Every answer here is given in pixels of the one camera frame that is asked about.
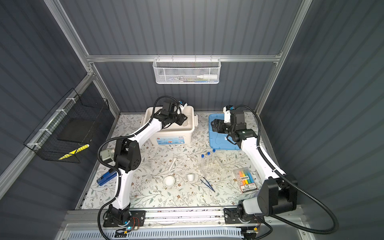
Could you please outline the white plastic storage bin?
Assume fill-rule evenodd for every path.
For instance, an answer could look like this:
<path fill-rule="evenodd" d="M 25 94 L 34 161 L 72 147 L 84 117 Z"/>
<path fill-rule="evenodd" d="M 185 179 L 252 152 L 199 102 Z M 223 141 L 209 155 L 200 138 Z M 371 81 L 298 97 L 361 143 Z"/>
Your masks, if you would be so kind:
<path fill-rule="evenodd" d="M 166 129 L 162 129 L 162 122 L 154 118 L 150 125 L 139 133 L 137 141 L 140 147 L 148 140 L 156 146 L 190 144 L 192 133 L 198 125 L 198 117 L 192 106 L 184 107 L 182 113 L 187 117 L 182 125 L 173 123 Z"/>

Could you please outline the blue capped test tube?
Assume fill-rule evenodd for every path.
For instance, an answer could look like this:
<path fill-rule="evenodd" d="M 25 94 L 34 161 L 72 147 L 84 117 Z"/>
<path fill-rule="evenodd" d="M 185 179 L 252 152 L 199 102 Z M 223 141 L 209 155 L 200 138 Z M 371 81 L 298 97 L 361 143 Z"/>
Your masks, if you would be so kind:
<path fill-rule="evenodd" d="M 205 154 L 202 154 L 201 155 L 201 169 L 202 169 L 202 171 L 206 171 L 206 169 L 207 169 L 207 158 L 206 158 L 206 155 Z"/>
<path fill-rule="evenodd" d="M 215 162 L 216 162 L 216 149 L 212 149 L 211 162 L 212 162 L 212 164 L 215 164 Z"/>
<path fill-rule="evenodd" d="M 211 152 L 207 152 L 206 154 L 206 166 L 210 167 L 212 165 L 212 154 Z"/>

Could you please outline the small white ceramic crucible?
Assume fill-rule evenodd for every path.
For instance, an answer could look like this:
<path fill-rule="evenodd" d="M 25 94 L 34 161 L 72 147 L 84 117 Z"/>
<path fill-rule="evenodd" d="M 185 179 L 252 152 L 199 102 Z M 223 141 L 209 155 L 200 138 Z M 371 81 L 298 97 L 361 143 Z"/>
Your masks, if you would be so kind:
<path fill-rule="evenodd" d="M 193 182 L 195 180 L 195 174 L 188 174 L 187 180 L 188 180 L 188 182 Z"/>

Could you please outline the blue plastic tweezers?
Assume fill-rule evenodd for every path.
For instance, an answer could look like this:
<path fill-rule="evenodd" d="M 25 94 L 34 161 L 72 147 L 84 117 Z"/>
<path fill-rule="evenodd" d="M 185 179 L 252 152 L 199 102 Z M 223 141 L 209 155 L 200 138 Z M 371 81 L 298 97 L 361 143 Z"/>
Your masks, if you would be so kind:
<path fill-rule="evenodd" d="M 214 190 L 214 188 L 212 187 L 212 185 L 209 183 L 209 181 L 208 181 L 205 177 L 203 177 L 202 179 L 200 179 L 200 181 L 201 181 L 207 188 L 209 188 L 211 191 L 213 191 L 214 193 L 216 192 L 216 191 Z"/>

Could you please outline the white ceramic mortar bowl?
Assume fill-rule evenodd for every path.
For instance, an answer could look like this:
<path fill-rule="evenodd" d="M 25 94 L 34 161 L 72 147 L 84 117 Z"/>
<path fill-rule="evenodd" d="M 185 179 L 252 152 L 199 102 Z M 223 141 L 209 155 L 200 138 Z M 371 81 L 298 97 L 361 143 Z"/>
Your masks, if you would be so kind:
<path fill-rule="evenodd" d="M 164 178 L 164 185 L 167 187 L 167 188 L 170 188 L 172 187 L 174 184 L 175 184 L 176 180 L 173 176 L 167 176 Z"/>

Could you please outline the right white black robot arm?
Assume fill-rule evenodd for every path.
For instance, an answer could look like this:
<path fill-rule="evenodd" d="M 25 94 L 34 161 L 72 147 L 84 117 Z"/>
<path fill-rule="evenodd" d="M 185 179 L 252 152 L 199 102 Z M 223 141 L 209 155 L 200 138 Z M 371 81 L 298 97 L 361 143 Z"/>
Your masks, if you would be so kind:
<path fill-rule="evenodd" d="M 294 211 L 298 191 L 276 173 L 280 167 L 260 145 L 260 135 L 247 128 L 245 113 L 231 105 L 225 106 L 223 112 L 223 120 L 211 122 L 212 130 L 225 134 L 228 142 L 237 145 L 248 156 L 262 184 L 255 197 L 239 202 L 239 219 L 248 221 L 254 215 L 269 217 Z"/>

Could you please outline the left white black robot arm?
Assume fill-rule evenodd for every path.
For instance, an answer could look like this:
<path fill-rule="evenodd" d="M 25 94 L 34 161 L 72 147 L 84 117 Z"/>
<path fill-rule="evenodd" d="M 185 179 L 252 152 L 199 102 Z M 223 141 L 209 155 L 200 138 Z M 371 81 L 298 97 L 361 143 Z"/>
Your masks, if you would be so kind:
<path fill-rule="evenodd" d="M 127 226 L 132 217 L 130 214 L 130 192 L 134 171 L 140 166 L 142 157 L 140 147 L 157 132 L 176 124 L 182 126 L 188 117 L 183 113 L 188 104 L 179 101 L 164 102 L 163 107 L 153 112 L 146 124 L 127 137 L 116 138 L 114 152 L 114 169 L 117 173 L 115 197 L 108 204 L 109 217 L 119 226 Z"/>

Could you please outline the blue plastic bin lid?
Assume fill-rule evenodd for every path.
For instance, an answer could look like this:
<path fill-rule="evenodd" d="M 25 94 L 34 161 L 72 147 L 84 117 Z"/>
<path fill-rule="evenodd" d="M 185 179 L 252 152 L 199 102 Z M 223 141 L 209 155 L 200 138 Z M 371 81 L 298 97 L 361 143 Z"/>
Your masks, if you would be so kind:
<path fill-rule="evenodd" d="M 233 145 L 227 140 L 226 134 L 219 134 L 213 131 L 211 122 L 215 119 L 224 120 L 224 114 L 209 115 L 209 143 L 211 148 L 216 150 L 240 150 L 237 145 Z"/>

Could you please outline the clear plastic well plate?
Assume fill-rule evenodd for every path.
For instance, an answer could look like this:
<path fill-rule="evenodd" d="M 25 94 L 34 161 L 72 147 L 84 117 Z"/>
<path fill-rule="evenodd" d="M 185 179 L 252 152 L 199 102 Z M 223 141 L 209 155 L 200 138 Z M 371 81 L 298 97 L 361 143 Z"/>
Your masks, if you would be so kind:
<path fill-rule="evenodd" d="M 216 160 L 215 164 L 212 164 L 210 167 L 207 167 L 205 172 L 202 171 L 200 163 L 199 170 L 201 172 L 201 175 L 207 180 L 213 179 L 214 181 L 216 181 L 224 178 L 227 175 L 227 171 L 221 164 L 219 164 L 218 160 Z"/>

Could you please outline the white bottle in basket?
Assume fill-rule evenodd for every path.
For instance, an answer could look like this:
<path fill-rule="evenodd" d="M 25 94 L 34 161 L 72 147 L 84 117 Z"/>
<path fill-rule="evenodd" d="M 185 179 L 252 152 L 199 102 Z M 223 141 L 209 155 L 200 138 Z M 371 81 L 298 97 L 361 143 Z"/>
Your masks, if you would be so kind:
<path fill-rule="evenodd" d="M 203 79 L 205 81 L 216 81 L 218 80 L 219 75 L 211 74 L 211 75 L 198 75 L 197 79 Z"/>

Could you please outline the floral patterned table mat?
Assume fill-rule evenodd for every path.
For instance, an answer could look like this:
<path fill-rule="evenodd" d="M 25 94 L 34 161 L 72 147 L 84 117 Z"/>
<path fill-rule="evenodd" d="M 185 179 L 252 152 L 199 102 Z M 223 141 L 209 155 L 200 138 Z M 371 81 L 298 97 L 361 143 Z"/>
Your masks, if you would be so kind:
<path fill-rule="evenodd" d="M 242 193 L 233 174 L 235 169 L 248 167 L 253 178 L 260 181 L 257 170 L 242 151 L 216 151 L 216 160 L 227 171 L 227 175 L 220 180 L 208 180 L 215 193 L 200 181 L 203 178 L 199 170 L 201 155 L 211 151 L 210 114 L 199 112 L 197 115 L 198 126 L 189 145 L 155 146 L 146 142 L 141 147 L 142 162 L 134 173 L 131 186 L 132 208 L 229 206 L 256 194 Z M 177 158 L 177 161 L 169 172 L 173 158 Z M 193 182 L 188 182 L 188 174 L 195 174 Z M 170 188 L 164 185 L 167 176 L 173 176 L 176 180 Z"/>

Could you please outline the pack of coloured markers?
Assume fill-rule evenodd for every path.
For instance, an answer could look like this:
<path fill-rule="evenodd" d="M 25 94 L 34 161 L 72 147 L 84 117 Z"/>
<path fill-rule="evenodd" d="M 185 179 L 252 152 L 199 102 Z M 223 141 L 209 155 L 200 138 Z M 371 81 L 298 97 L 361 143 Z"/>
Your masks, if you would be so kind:
<path fill-rule="evenodd" d="M 233 174 L 242 193 L 258 190 L 257 183 L 248 167 L 235 169 L 233 170 Z"/>

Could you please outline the grey green box device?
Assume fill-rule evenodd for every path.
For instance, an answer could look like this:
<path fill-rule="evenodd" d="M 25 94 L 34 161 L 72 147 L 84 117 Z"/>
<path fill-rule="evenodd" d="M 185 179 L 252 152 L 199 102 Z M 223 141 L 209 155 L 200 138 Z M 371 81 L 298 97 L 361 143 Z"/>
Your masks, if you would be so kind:
<path fill-rule="evenodd" d="M 114 154 L 115 150 L 112 149 L 106 149 L 100 152 L 101 159 L 105 164 L 109 164 L 113 161 Z"/>

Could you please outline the blue stapler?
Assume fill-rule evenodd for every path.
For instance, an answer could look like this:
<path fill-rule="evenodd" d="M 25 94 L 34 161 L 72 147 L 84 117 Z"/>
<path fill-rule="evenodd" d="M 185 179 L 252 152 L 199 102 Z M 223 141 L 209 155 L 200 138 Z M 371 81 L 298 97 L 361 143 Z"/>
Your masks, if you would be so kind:
<path fill-rule="evenodd" d="M 107 182 L 112 180 L 117 176 L 117 173 L 113 169 L 109 169 L 107 172 L 105 172 L 100 178 L 97 179 L 97 184 L 99 186 L 105 185 Z"/>

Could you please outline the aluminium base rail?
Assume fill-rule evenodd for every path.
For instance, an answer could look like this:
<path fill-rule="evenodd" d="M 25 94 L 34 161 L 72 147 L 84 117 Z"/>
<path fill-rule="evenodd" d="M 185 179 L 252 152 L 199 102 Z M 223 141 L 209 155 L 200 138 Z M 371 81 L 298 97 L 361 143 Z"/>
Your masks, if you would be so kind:
<path fill-rule="evenodd" d="M 199 228 L 199 227 L 252 227 L 259 222 L 252 221 L 230 221 L 225 215 L 224 209 L 235 209 L 235 207 L 184 207 L 184 208 L 146 208 L 143 209 L 145 219 L 140 221 L 139 229 L 165 229 L 165 228 Z M 60 227 L 61 231 L 74 230 L 97 230 L 98 210 L 74 210 L 68 211 Z"/>

